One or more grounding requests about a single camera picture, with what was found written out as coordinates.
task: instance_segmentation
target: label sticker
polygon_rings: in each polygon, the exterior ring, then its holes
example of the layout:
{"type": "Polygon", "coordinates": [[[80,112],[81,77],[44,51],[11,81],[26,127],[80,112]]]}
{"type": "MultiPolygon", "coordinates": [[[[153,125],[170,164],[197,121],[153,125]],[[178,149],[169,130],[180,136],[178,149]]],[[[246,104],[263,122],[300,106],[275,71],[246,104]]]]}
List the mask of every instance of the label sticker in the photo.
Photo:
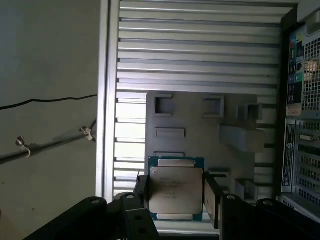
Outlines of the label sticker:
{"type": "Polygon", "coordinates": [[[292,164],[295,150],[295,125],[287,124],[285,131],[285,146],[282,171],[282,186],[290,187],[292,182],[292,164]]]}
{"type": "Polygon", "coordinates": [[[301,115],[301,104],[290,104],[286,106],[286,115],[289,116],[300,116],[301,115]]]}

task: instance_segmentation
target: gray wall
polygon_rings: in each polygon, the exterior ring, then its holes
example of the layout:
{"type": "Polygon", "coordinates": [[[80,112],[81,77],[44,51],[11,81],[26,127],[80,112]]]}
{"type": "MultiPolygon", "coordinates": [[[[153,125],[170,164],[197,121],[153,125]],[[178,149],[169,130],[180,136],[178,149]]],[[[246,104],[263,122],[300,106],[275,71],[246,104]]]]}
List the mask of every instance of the gray wall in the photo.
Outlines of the gray wall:
{"type": "MultiPolygon", "coordinates": [[[[99,0],[0,1],[0,106],[97,93],[99,0]]],[[[43,144],[77,134],[97,99],[0,111],[0,156],[15,139],[43,144]]],[[[0,165],[0,239],[22,239],[95,195],[96,145],[85,139],[0,165]]]]}

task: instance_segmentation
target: cable clip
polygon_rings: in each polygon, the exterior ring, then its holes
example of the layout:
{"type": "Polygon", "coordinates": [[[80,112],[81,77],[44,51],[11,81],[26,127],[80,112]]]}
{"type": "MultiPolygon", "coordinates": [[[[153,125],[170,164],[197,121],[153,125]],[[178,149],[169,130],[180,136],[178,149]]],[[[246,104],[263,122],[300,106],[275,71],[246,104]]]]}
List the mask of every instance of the cable clip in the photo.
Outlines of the cable clip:
{"type": "Polygon", "coordinates": [[[96,139],[92,136],[92,129],[95,127],[97,123],[97,119],[95,118],[94,121],[91,123],[90,127],[83,126],[79,129],[79,132],[83,132],[86,139],[92,142],[96,142],[96,139]]]}
{"type": "Polygon", "coordinates": [[[91,135],[92,130],[86,126],[83,126],[82,128],[79,129],[79,132],[83,132],[85,135],[86,139],[89,141],[96,141],[95,138],[91,135]]]}
{"type": "Polygon", "coordinates": [[[26,156],[26,158],[29,158],[31,156],[31,150],[28,148],[28,145],[26,145],[25,138],[23,136],[18,136],[16,138],[15,145],[21,147],[21,151],[27,150],[28,155],[26,156]]]}

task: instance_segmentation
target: black cable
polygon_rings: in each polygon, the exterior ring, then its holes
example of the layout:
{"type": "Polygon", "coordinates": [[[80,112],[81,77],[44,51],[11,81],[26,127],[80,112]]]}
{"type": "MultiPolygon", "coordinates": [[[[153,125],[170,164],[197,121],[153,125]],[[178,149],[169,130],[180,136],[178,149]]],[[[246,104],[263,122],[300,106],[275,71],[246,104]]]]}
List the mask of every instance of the black cable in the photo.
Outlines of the black cable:
{"type": "Polygon", "coordinates": [[[13,104],[13,105],[8,105],[8,106],[1,106],[0,107],[0,111],[1,110],[6,110],[6,109],[14,109],[32,102],[35,103],[55,103],[55,102],[61,102],[61,101],[66,101],[66,100],[83,100],[83,99],[89,99],[89,98],[94,98],[97,95],[89,95],[89,96],[83,96],[83,97],[65,97],[65,98],[58,98],[58,99],[51,99],[51,100],[43,100],[43,99],[29,99],[27,101],[23,101],[17,104],[13,104]]]}

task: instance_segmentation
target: screw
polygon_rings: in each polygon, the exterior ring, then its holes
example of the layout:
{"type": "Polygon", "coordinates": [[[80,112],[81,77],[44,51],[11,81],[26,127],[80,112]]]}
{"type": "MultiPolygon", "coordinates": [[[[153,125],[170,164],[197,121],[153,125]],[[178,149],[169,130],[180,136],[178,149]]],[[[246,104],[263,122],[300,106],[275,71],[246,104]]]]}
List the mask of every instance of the screw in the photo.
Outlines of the screw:
{"type": "Polygon", "coordinates": [[[226,198],[229,200],[236,200],[236,197],[233,195],[228,195],[228,196],[226,196],[226,198]]]}
{"type": "Polygon", "coordinates": [[[273,202],[270,201],[270,200],[265,200],[265,201],[263,201],[263,204],[264,204],[264,205],[267,205],[267,206],[273,206],[273,205],[274,205],[273,202]]]}

